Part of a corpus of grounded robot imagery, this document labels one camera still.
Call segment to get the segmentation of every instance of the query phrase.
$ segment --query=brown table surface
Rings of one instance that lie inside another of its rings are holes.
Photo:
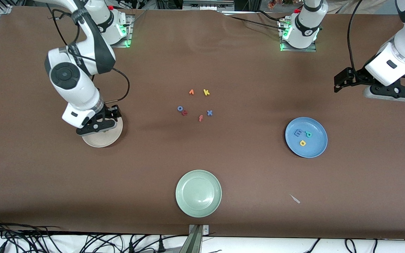
[[[296,53],[281,52],[272,29],[214,11],[148,11],[131,48],[115,49],[131,90],[118,103],[122,136],[103,149],[61,120],[66,102],[43,66],[63,46],[49,16],[14,7],[0,19],[0,220],[83,232],[185,234],[198,223],[229,236],[405,238],[405,103],[365,99],[363,87],[333,92],[334,75],[350,65],[350,16],[326,16],[318,51]],[[71,41],[76,28],[59,24]],[[357,15],[357,66],[401,27],[397,16]],[[106,99],[126,89],[115,72],[95,85]],[[207,110],[214,116],[198,122]],[[320,157],[285,143],[286,125],[302,116],[328,133]],[[178,180],[196,169],[223,189],[217,211],[200,219],[175,201]]]

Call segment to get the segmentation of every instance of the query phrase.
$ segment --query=black cable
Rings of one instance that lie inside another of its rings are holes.
[[[114,248],[114,252],[115,252],[115,248],[116,248],[119,252],[122,252],[123,247],[122,247],[122,249],[119,249],[119,247],[118,247],[117,245],[115,245],[114,243],[111,243],[111,242],[110,242],[111,240],[113,240],[113,239],[115,239],[116,237],[119,237],[119,236],[121,236],[121,235],[120,235],[120,234],[117,234],[116,236],[114,236],[114,237],[112,237],[112,238],[110,238],[110,239],[108,239],[108,240],[103,240],[103,239],[101,238],[100,240],[103,241],[103,244],[101,244],[98,248],[95,248],[95,249],[93,250],[93,253],[96,253],[96,251],[99,250],[100,248],[107,247],[107,246],[112,246],[112,247]]]
[[[81,57],[81,58],[84,58],[84,59],[87,59],[87,60],[94,61],[97,64],[104,65],[104,64],[96,61],[95,59],[92,59],[92,58],[89,58],[89,57],[86,57],[86,56],[77,55],[77,54],[73,53],[70,49],[68,49],[68,53],[71,54],[72,56]],[[118,74],[122,75],[127,81],[127,90],[126,90],[126,93],[124,94],[124,96],[122,96],[119,99],[111,100],[111,101],[108,102],[108,103],[115,103],[115,102],[119,102],[119,101],[123,100],[127,96],[127,94],[129,93],[129,90],[130,90],[130,81],[129,81],[129,78],[123,72],[119,71],[118,69],[116,69],[114,67],[110,67],[110,68],[112,70],[116,71]]]
[[[279,19],[273,18],[272,16],[268,15],[265,11],[262,11],[262,10],[254,10],[254,12],[260,12],[260,13],[262,13],[263,15],[265,15],[267,18],[269,18],[269,19],[271,19],[271,20],[279,21]]]
[[[169,238],[173,238],[173,237],[178,237],[178,236],[188,236],[188,234],[172,235],[172,236],[169,236],[169,237],[165,237],[165,238],[163,238],[162,240],[169,239]],[[151,247],[152,245],[158,243],[159,241],[160,241],[160,239],[157,240],[157,241],[155,241],[155,242],[153,242],[153,243],[150,243],[149,245],[146,245],[145,247],[143,247],[141,250],[137,251],[136,253],[140,253],[140,252],[146,250],[147,248]]]
[[[88,247],[90,247],[90,245],[92,245],[93,243],[95,243],[96,241],[98,241],[98,239],[104,237],[104,234],[100,234],[100,235],[96,235],[96,236],[93,236],[93,235],[91,235],[91,234],[87,234],[87,239],[88,239],[88,237],[92,237],[92,239],[91,239],[90,241],[85,240],[85,244],[84,244],[84,246],[82,247],[82,249],[79,251],[79,253],[84,253],[85,250],[86,250]]]
[[[122,0],[117,0],[118,4],[119,4],[120,6],[122,6],[122,7],[124,7],[124,8],[132,9],[132,7],[130,7],[130,6],[127,5],[126,3],[122,3],[121,1],[122,1]]]
[[[348,24],[348,31],[347,31],[346,39],[347,39],[347,43],[348,43],[349,59],[351,61],[352,72],[354,73],[354,76],[356,79],[360,80],[361,82],[366,82],[366,81],[362,80],[362,78],[359,77],[359,75],[357,74],[357,71],[355,70],[354,59],[352,56],[352,49],[351,49],[351,41],[350,41],[350,31],[351,31],[352,20],[354,19],[355,12],[359,8],[359,5],[362,1],[363,0],[359,0],[357,2],[357,5],[355,6],[354,10],[352,11],[351,19],[349,20],[349,24]]]
[[[258,25],[262,25],[262,26],[266,26],[266,27],[273,27],[273,28],[276,28],[276,29],[279,29],[279,30],[285,30],[284,27],[277,27],[277,26],[267,25],[267,24],[259,23],[259,22],[252,21],[252,20],[241,19],[241,18],[238,18],[238,17],[232,17],[232,16],[230,16],[230,17],[233,18],[233,19],[243,20],[243,21],[246,21],[246,22],[250,22],[250,23],[254,23],[254,24],[258,24]]]
[[[136,240],[136,241],[134,242],[133,247],[134,247],[134,248],[137,247],[137,245],[138,245],[143,239],[145,239],[147,236],[149,236],[149,234],[145,234],[145,235],[142,236],[140,239]]]
[[[9,228],[9,226],[18,226],[18,227],[24,227],[24,228],[29,228],[29,229],[34,229],[32,231],[14,231]],[[2,239],[6,239],[6,243],[11,243],[15,245],[16,252],[18,252],[19,249],[23,252],[44,252],[48,253],[50,250],[47,247],[46,241],[44,239],[44,235],[42,232],[46,232],[46,237],[49,237],[51,242],[55,245],[57,250],[61,252],[61,250],[57,247],[55,242],[52,240],[48,233],[48,227],[52,226],[31,226],[31,225],[26,225],[26,224],[18,224],[18,223],[8,223],[8,222],[0,222],[0,237]],[[16,240],[24,240],[25,242],[28,243],[29,245],[29,250],[26,251],[23,247],[21,247]]]
[[[350,250],[350,248],[349,248],[349,246],[348,246],[348,241],[351,241],[352,247],[353,247],[353,249],[354,249],[354,252],[352,252],[352,251]],[[353,242],[351,239],[349,239],[349,238],[345,239],[345,247],[346,247],[346,249],[347,249],[350,253],[357,253],[357,250],[355,249],[355,244],[354,244],[354,242]]]
[[[157,248],[157,252],[158,253],[163,253],[166,252],[167,249],[163,246],[163,239],[162,239],[162,235],[159,236],[159,248]]]
[[[62,41],[63,41],[63,43],[64,43],[65,45],[68,45],[68,44],[66,43],[65,39],[63,38],[62,33],[60,32],[59,26],[57,25],[57,22],[56,22],[56,17],[54,16],[54,13],[53,13],[53,11],[52,11],[51,8],[50,8],[50,5],[46,4],[46,6],[48,7],[48,10],[50,10],[51,15],[53,16],[54,25],[56,26],[56,29],[57,29],[57,32],[58,32],[59,35],[60,35],[60,38],[62,39]]]
[[[312,245],[312,248],[309,249],[309,251],[306,251],[306,253],[312,253],[312,251],[314,250],[315,246],[317,245],[317,243],[321,240],[321,238],[318,238],[315,243]]]
[[[152,249],[153,250],[153,253],[156,253],[156,250],[154,249],[154,248],[146,248],[146,249],[144,249],[144,250],[147,250],[147,249]]]
[[[63,43],[64,43],[65,45],[68,45],[68,43],[67,43],[67,42],[65,41],[65,39],[63,38],[62,33],[60,32],[60,29],[59,29],[59,26],[58,26],[58,24],[57,24],[56,19],[61,19],[61,18],[63,18],[64,16],[68,16],[68,17],[71,18],[71,13],[68,13],[68,12],[66,12],[66,11],[63,11],[63,10],[60,10],[60,9],[56,9],[56,8],[55,8],[55,9],[51,9],[51,8],[50,8],[50,5],[48,5],[48,4],[46,4],[46,6],[48,7],[48,10],[50,10],[51,16],[53,17],[54,25],[55,25],[55,27],[56,27],[57,32],[59,33],[60,38],[62,39],[62,41],[63,41]],[[59,12],[59,13],[61,13],[61,15],[60,15],[59,17],[56,17],[56,16],[54,15],[54,13],[55,13],[56,11]],[[77,26],[77,32],[76,32],[76,36],[75,36],[73,42],[76,42],[77,39],[79,38],[80,30],[81,30],[81,28],[80,28],[79,26]]]
[[[378,246],[378,239],[374,239],[373,253],[376,253],[376,247],[377,246]]]

